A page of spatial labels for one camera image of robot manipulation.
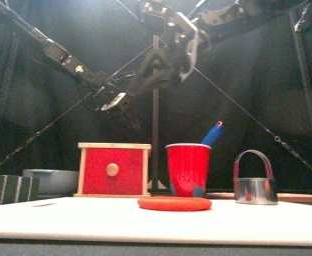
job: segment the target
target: white table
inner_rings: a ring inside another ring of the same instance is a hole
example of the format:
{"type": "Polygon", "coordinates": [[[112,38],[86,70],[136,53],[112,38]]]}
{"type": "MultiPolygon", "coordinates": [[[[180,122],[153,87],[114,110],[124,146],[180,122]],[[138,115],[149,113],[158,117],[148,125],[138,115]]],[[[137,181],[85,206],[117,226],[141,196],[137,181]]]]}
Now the white table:
{"type": "Polygon", "coordinates": [[[244,205],[164,212],[132,198],[58,198],[0,206],[0,239],[312,248],[312,206],[244,205]]]}

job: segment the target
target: metal rod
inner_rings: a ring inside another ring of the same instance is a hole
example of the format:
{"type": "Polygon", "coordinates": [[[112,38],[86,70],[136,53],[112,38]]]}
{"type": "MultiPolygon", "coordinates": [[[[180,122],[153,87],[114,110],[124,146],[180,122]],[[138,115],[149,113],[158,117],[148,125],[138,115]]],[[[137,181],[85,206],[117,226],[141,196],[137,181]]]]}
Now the metal rod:
{"type": "MultiPolygon", "coordinates": [[[[160,37],[153,35],[153,49],[160,49],[160,37]]],[[[160,91],[158,88],[152,91],[152,190],[158,189],[158,109],[160,91]]]]}

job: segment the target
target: box lid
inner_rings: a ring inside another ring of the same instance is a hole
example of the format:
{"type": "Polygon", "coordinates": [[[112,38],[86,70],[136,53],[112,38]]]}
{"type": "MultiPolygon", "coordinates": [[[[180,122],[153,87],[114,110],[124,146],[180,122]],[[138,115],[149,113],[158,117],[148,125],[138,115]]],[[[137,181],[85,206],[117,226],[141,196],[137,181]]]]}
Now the box lid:
{"type": "Polygon", "coordinates": [[[122,149],[148,149],[148,150],[150,150],[150,144],[79,142],[78,148],[122,148],[122,149]]]}

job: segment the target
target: wooden knob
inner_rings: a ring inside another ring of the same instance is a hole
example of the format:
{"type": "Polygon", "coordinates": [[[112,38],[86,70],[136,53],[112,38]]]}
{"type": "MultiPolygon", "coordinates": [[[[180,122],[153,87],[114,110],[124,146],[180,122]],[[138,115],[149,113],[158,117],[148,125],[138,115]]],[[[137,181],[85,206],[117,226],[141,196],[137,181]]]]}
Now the wooden knob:
{"type": "Polygon", "coordinates": [[[106,166],[106,174],[110,177],[114,177],[118,174],[118,166],[116,164],[110,163],[106,166]]]}

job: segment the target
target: orange disc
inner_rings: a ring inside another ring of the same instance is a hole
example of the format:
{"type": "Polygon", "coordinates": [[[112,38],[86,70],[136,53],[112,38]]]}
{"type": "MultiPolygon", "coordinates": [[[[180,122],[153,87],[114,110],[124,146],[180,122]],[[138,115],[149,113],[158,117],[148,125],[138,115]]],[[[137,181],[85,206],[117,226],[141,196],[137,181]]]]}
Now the orange disc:
{"type": "Polygon", "coordinates": [[[152,196],[137,201],[140,208],[157,211],[202,211],[210,209],[212,201],[201,197],[152,196]]]}

